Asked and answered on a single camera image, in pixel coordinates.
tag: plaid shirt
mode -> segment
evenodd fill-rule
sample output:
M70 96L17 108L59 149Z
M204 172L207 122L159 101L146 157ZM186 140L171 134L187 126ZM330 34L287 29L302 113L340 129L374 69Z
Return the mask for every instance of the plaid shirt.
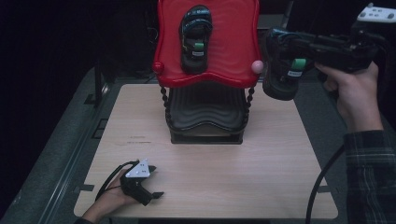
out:
M348 223L396 223L396 154L383 131L345 136Z

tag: sandal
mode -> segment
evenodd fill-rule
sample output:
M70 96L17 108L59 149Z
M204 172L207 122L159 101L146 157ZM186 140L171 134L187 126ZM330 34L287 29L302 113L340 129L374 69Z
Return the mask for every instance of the sandal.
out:
M179 26L181 42L181 69L198 75L207 69L207 46L212 34L212 16L207 7L192 7Z

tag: person's right hand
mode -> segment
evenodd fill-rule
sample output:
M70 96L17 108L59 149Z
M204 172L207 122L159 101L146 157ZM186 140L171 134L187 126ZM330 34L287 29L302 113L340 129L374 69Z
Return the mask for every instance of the person's right hand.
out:
M315 67L328 75L325 89L338 91L337 109L349 133L384 129L376 100L378 67L375 63L354 74L319 63Z

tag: light wood surface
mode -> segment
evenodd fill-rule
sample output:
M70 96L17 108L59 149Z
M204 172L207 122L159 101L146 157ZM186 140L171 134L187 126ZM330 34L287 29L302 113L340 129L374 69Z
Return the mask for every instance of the light wood surface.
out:
M94 189L80 193L75 214L120 164L148 159L157 170L143 186L165 194L114 216L304 218L320 168L296 106L262 91L253 97L242 145L173 145L160 87L124 85L85 180ZM336 216L332 195L319 193L312 217Z

